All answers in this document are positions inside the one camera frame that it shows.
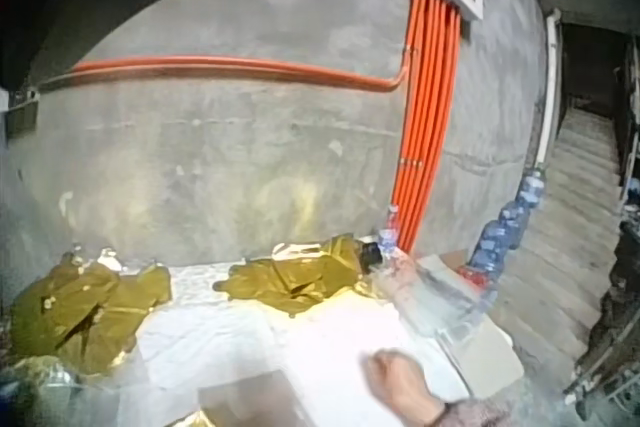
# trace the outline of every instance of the clear plastic wrap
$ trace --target clear plastic wrap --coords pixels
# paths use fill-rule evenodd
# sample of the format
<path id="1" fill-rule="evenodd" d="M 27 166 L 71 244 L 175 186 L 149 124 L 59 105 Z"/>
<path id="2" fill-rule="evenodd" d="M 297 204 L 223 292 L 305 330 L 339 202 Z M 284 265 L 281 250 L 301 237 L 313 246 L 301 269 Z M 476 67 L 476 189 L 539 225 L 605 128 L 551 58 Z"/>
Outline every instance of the clear plastic wrap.
<path id="1" fill-rule="evenodd" d="M 496 297 L 493 282 L 481 289 L 436 256 L 419 264 L 399 249 L 391 262 L 372 273 L 372 279 L 414 331 L 450 342 L 472 335 Z"/>

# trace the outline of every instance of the orange conduit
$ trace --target orange conduit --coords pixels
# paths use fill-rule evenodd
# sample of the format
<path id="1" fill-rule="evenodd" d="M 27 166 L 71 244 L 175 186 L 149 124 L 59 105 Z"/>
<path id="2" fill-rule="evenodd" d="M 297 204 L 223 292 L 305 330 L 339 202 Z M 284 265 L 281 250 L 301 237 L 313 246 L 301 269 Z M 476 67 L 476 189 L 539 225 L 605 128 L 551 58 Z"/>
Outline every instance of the orange conduit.
<path id="1" fill-rule="evenodd" d="M 211 73 L 231 72 L 237 77 L 249 78 L 261 74 L 277 74 L 278 77 L 292 82 L 330 86 L 339 85 L 366 91 L 391 92 L 402 84 L 409 73 L 413 55 L 413 39 L 419 18 L 418 13 L 418 2 L 417 0 L 412 0 L 400 71 L 398 75 L 392 79 L 371 77 L 326 67 L 279 60 L 206 55 L 172 55 L 80 62 L 75 65 L 69 73 L 47 79 L 43 85 L 46 86 L 73 80 L 87 81 L 100 79 L 114 74 L 138 74 L 149 71 L 162 72 L 173 69 L 203 69 Z"/>
<path id="2" fill-rule="evenodd" d="M 404 129 L 403 129 L 403 139 L 402 145 L 400 147 L 400 160 L 398 164 L 398 171 L 396 172 L 396 183 L 393 190 L 393 196 L 391 203 L 395 205 L 404 205 L 404 193 L 406 191 L 406 183 L 409 176 L 409 171 L 412 167 L 411 156 L 412 156 L 412 144 L 413 138 L 415 136 L 414 129 L 414 118 L 419 115 L 420 109 L 418 108 L 421 105 L 421 99 L 418 97 L 418 93 L 420 92 L 420 84 L 424 81 L 423 72 L 426 74 L 426 67 L 424 62 L 422 62 L 422 56 L 424 55 L 425 49 L 430 49 L 428 43 L 424 42 L 424 17 L 425 17 L 425 7 L 427 5 L 427 0 L 416 0 L 418 3 L 418 26 L 416 28 L 416 36 L 413 41 L 414 52 L 415 55 L 412 57 L 412 62 L 409 67 L 409 88 L 407 92 L 407 107 L 404 118 Z M 430 34 L 430 30 L 432 26 L 432 15 L 431 10 L 429 11 L 429 17 L 427 21 L 427 33 Z"/>
<path id="3" fill-rule="evenodd" d="M 443 75 L 441 78 L 440 92 L 437 95 L 437 110 L 435 112 L 435 125 L 430 139 L 425 139 L 423 154 L 426 155 L 425 168 L 422 169 L 421 176 L 415 187 L 413 203 L 407 207 L 409 215 L 406 224 L 402 229 L 399 245 L 405 251 L 413 249 L 418 229 L 424 217 L 426 206 L 433 189 L 435 174 L 442 154 L 442 147 L 451 113 L 453 101 L 453 90 L 455 86 L 455 74 L 458 64 L 458 53 L 460 49 L 460 13 L 457 8 L 447 6 L 446 23 L 446 51 L 443 59 Z"/>
<path id="4" fill-rule="evenodd" d="M 81 62 L 42 86 L 101 80 L 110 75 L 198 70 L 236 78 L 277 77 L 292 82 L 390 92 L 408 79 L 407 108 L 392 202 L 400 213 L 399 246 L 413 248 L 433 187 L 451 109 L 459 50 L 460 14 L 446 0 L 412 0 L 398 75 L 384 79 L 315 65 L 239 57 L 178 55 Z"/>
<path id="5" fill-rule="evenodd" d="M 430 128 L 428 119 L 432 116 L 433 110 L 429 108 L 430 96 L 433 83 L 434 66 L 439 51 L 441 22 L 439 19 L 442 8 L 441 0 L 430 0 L 428 14 L 428 31 L 425 50 L 422 52 L 422 75 L 417 95 L 418 115 L 415 123 L 410 127 L 407 142 L 409 144 L 408 155 L 401 159 L 401 165 L 405 166 L 405 175 L 402 183 L 397 183 L 400 191 L 398 195 L 398 206 L 400 211 L 401 233 L 406 229 L 407 217 L 409 216 L 410 200 L 416 186 L 416 176 L 419 170 L 424 168 L 424 156 L 421 154 L 424 146 L 425 130 Z"/>

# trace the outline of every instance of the water bottle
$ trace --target water bottle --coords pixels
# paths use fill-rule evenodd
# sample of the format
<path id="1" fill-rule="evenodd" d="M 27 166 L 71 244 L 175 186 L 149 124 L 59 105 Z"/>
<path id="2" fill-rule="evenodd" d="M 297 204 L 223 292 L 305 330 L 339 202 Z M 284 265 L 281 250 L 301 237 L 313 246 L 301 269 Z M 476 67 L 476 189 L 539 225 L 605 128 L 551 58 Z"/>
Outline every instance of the water bottle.
<path id="1" fill-rule="evenodd" d="M 522 200 L 508 202 L 500 211 L 499 220 L 509 230 L 509 248 L 515 250 L 520 247 L 522 236 L 529 224 L 529 206 Z"/>
<path id="2" fill-rule="evenodd" d="M 498 220 L 492 220 L 482 230 L 469 267 L 492 277 L 498 277 L 504 270 L 504 257 L 510 243 L 510 230 L 507 225 Z"/>
<path id="3" fill-rule="evenodd" d="M 497 278 L 504 271 L 504 253 L 500 250 L 487 248 L 489 242 L 484 243 L 484 248 L 479 243 L 471 256 L 468 268 L 474 272 Z"/>
<path id="4" fill-rule="evenodd" d="M 387 209 L 387 215 L 384 222 L 378 230 L 378 246 L 380 253 L 385 259 L 393 257 L 393 253 L 398 245 L 398 206 L 390 205 Z"/>
<path id="5" fill-rule="evenodd" d="M 533 209 L 542 199 L 544 185 L 544 173 L 540 169 L 533 169 L 523 177 L 517 198 Z"/>

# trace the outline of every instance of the gold foil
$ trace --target gold foil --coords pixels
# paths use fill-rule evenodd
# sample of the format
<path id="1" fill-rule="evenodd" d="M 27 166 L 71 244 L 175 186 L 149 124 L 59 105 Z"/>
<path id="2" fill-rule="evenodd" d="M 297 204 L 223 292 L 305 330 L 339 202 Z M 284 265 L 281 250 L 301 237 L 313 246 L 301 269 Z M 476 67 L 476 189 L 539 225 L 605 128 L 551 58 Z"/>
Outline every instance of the gold foil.
<path id="1" fill-rule="evenodd" d="M 173 424 L 167 425 L 167 427 L 216 427 L 213 422 L 209 420 L 207 415 L 199 410 L 194 412 L 183 419 L 180 419 Z"/>
<path id="2" fill-rule="evenodd" d="M 169 300 L 165 267 L 120 276 L 97 262 L 78 266 L 73 254 L 65 254 L 14 301 L 12 350 L 18 357 L 55 355 L 84 374 L 104 373 L 135 346 L 152 308 Z"/>
<path id="3" fill-rule="evenodd" d="M 324 244 L 281 244 L 270 259 L 234 265 L 229 279 L 213 288 L 232 299 L 258 300 L 293 317 L 345 289 L 370 293 L 361 282 L 361 245 L 350 235 Z"/>

